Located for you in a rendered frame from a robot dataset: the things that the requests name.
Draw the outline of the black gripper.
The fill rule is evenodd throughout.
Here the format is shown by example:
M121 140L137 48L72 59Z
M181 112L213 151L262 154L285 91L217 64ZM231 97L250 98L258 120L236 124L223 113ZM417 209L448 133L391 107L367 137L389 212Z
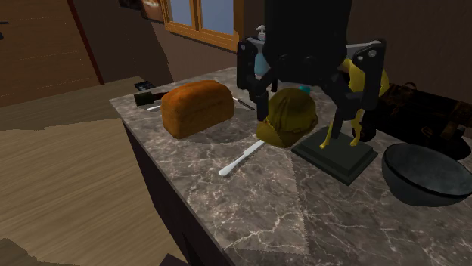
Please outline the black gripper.
M380 96L387 42L384 39L352 45L351 63L364 74L354 88L346 83L338 66L346 58L346 31L352 0L265 0L266 41L252 37L239 41L237 87L247 90L255 103L257 119L269 114L269 92L282 82L318 85L335 103L327 139L336 139L345 121L351 121L360 138L362 113L373 110ZM258 54L269 68L260 79L254 67Z

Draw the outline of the light blue soap dispenser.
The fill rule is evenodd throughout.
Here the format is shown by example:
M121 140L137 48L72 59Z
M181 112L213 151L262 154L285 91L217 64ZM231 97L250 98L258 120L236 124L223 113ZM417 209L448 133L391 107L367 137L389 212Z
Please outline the light blue soap dispenser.
M258 36L254 42L254 45L257 48L257 55L255 56L255 64L254 64L254 73L259 77L263 77L270 68L262 52L263 45L265 44L265 41L266 41L265 30L266 29L264 25L260 25L256 28L256 31L258 32Z

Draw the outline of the olive green cap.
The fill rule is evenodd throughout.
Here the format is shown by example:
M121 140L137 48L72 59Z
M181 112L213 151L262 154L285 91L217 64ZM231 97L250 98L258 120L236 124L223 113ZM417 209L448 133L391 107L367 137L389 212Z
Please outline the olive green cap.
M292 147L318 124L312 97L299 88L283 88L269 100L269 114L258 123L256 136L275 147Z

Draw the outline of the dark pen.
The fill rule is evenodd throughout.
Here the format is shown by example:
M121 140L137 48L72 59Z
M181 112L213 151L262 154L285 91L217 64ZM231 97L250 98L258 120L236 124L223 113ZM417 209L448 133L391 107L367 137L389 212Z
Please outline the dark pen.
M233 100L234 101L237 101L239 104L242 104L243 106L245 106L246 108L250 109L250 110L256 110L254 107L250 106L249 104L245 103L244 101L242 101L241 99L238 99L236 97L233 97Z

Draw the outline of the yellow figure on dark base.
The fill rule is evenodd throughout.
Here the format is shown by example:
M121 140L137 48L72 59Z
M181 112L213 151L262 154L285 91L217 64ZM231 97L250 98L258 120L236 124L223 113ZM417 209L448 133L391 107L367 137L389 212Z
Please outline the yellow figure on dark base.
M349 186L377 157L374 149L360 141L363 109L350 120L355 137L340 133L334 137L333 126L318 130L294 146L291 151L318 169Z

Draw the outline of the white table knife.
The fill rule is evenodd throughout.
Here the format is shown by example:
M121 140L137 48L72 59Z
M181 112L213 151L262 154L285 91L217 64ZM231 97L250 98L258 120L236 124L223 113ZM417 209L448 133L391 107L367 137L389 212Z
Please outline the white table knife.
M239 156L234 162L228 164L224 168L219 170L220 176L228 175L243 159L247 158L251 153L256 151L259 147L261 147L265 142L262 140L258 140L256 143L252 144L248 147L241 156Z

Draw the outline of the wooden framed window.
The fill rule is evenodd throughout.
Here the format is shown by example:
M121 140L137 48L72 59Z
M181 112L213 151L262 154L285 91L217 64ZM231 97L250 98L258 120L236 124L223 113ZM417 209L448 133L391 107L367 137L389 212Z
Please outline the wooden framed window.
M166 30L228 51L244 36L244 0L160 0Z

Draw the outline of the brown bread loaf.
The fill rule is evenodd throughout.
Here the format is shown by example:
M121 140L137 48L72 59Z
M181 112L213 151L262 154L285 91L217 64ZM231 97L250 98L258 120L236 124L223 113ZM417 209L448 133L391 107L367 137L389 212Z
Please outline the brown bread loaf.
M163 127L182 139L224 122L234 115L234 100L227 86L215 80L189 82L162 98Z

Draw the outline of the dark brown bag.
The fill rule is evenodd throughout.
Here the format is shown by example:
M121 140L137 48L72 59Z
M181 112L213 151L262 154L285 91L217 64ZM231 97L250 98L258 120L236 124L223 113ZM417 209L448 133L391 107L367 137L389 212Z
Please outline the dark brown bag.
M364 112L360 141L371 141L378 131L409 144L439 151L455 160L472 153L463 139L472 128L472 104L419 91L415 83L391 83L375 110Z

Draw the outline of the marble top counter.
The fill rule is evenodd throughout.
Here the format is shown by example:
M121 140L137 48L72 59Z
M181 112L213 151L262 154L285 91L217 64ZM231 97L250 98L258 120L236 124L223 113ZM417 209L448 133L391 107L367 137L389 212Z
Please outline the marble top counter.
M209 74L254 107L236 70ZM114 98L147 189L183 253L206 266L472 266L472 196L450 206L407 205L376 158L347 186L288 149L256 143L256 111L181 140L159 110Z

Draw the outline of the dark grey bowl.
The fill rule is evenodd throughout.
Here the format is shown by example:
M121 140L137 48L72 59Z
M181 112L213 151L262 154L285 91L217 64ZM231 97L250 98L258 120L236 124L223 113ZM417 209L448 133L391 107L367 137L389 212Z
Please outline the dark grey bowl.
M381 162L390 192L410 206L448 206L472 195L472 172L430 148L392 144Z

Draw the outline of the black brush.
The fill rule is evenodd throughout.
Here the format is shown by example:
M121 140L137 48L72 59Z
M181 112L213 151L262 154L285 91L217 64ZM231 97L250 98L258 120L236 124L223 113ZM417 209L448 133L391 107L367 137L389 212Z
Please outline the black brush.
M161 100L165 94L167 94L167 92L152 93L151 91L147 91L134 94L133 97L137 106L144 106L152 104L154 101Z

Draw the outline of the dark wall picture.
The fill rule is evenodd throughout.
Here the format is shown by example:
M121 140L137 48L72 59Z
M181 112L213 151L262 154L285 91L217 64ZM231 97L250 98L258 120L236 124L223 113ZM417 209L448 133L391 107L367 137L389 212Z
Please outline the dark wall picture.
M161 0L118 0L120 7L141 12L144 19L163 23Z

